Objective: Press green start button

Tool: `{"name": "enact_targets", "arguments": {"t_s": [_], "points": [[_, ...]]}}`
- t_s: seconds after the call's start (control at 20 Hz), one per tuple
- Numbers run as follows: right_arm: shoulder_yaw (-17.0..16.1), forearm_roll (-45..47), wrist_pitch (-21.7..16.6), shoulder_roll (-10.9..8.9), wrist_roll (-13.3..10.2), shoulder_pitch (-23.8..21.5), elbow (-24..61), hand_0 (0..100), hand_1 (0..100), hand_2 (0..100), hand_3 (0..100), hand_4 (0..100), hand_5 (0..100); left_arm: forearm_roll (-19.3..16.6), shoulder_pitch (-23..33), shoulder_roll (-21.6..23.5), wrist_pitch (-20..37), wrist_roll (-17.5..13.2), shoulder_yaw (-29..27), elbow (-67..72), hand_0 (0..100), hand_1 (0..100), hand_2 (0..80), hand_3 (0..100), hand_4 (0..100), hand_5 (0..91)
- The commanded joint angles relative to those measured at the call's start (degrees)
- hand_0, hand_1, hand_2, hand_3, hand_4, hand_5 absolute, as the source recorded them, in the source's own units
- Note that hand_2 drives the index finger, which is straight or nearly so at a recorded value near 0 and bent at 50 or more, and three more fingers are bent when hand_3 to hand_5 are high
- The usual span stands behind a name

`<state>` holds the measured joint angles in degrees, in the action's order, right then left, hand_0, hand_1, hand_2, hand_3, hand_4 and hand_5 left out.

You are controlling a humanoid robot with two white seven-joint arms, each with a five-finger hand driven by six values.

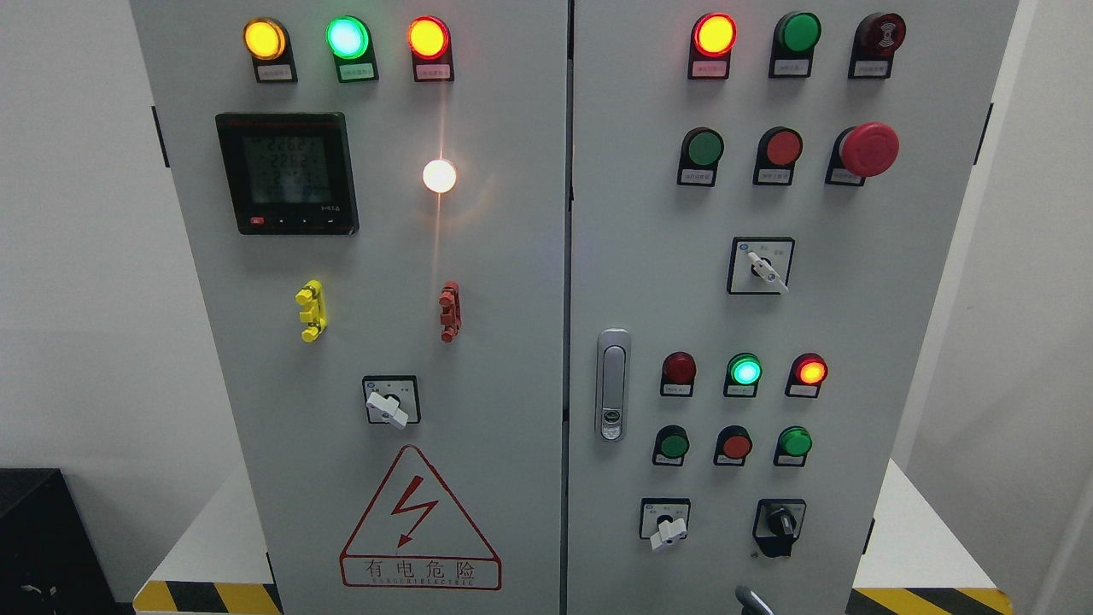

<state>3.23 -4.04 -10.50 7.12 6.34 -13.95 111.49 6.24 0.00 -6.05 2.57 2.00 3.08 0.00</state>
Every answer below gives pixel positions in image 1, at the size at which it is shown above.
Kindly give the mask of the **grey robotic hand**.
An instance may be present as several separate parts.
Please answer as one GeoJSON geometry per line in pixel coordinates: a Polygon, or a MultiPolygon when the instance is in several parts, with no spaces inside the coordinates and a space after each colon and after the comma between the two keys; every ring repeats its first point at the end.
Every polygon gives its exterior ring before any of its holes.
{"type": "Polygon", "coordinates": [[[734,599],[741,604],[742,615],[774,615],[775,612],[769,604],[763,600],[757,592],[747,586],[734,588],[734,599]]]}

